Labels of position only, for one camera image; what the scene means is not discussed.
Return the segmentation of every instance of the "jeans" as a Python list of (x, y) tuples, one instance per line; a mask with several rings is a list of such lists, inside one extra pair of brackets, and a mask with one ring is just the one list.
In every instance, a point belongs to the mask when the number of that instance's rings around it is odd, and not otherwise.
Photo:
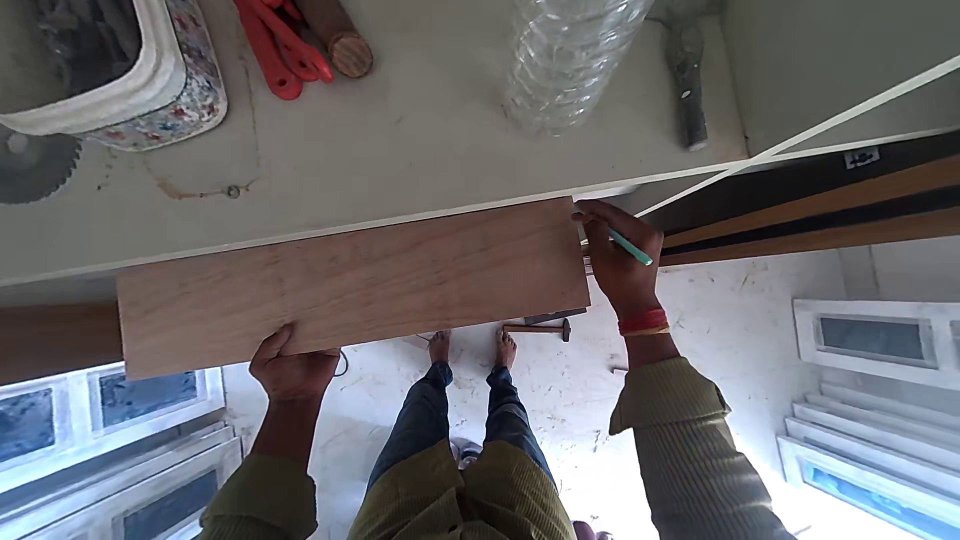
[[(446, 414), (446, 387), (453, 382), (453, 372), (446, 362), (435, 362), (422, 379), (411, 386), (403, 407), (396, 417), (390, 438), (373, 464), (367, 491), (400, 461), (418, 454), (450, 435)], [(530, 429), (527, 410), (516, 393), (510, 370), (495, 367), (487, 376), (490, 404), (487, 407), (487, 436), (484, 443), (505, 441), (523, 450), (553, 481), (546, 457)]]

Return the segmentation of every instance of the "olive green sleeve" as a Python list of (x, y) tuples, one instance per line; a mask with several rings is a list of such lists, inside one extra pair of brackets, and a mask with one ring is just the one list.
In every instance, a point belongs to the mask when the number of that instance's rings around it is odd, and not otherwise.
[(660, 538), (792, 538), (747, 457), (733, 446), (720, 390), (686, 358), (631, 370), (610, 433), (633, 428)]
[(203, 540), (303, 540), (317, 528), (316, 487), (297, 463), (250, 454), (200, 524)]

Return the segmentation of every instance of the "pencil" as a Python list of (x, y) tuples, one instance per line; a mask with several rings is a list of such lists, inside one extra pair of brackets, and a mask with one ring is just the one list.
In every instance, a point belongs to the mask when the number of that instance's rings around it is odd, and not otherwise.
[(654, 260), (650, 258), (649, 255), (643, 253), (637, 246), (632, 244), (630, 240), (623, 237), (623, 234), (610, 229), (610, 237), (613, 238), (613, 241), (617, 244), (620, 244), (620, 247), (627, 250), (627, 253), (636, 257), (636, 260), (639, 260), (644, 266), (650, 266), (654, 263)]

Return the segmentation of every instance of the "hand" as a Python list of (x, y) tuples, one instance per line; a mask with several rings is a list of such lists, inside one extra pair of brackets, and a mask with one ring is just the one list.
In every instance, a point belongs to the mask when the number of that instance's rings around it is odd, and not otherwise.
[[(589, 242), (590, 264), (600, 290), (607, 295), (622, 321), (653, 307), (660, 307), (655, 286), (663, 233), (629, 213), (601, 201), (578, 201), (582, 212), (574, 221), (584, 225)], [(654, 260), (644, 266), (634, 256), (610, 240), (613, 228)]]
[(292, 324), (284, 325), (264, 339), (250, 362), (250, 374), (272, 402), (321, 399), (340, 362), (340, 349), (280, 356), (293, 330)]

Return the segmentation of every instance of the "plastic bottle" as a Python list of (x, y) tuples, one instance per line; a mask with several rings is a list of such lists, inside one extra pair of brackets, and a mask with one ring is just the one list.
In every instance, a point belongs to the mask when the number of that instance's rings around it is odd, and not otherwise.
[(516, 0), (506, 108), (529, 132), (582, 124), (653, 0)]

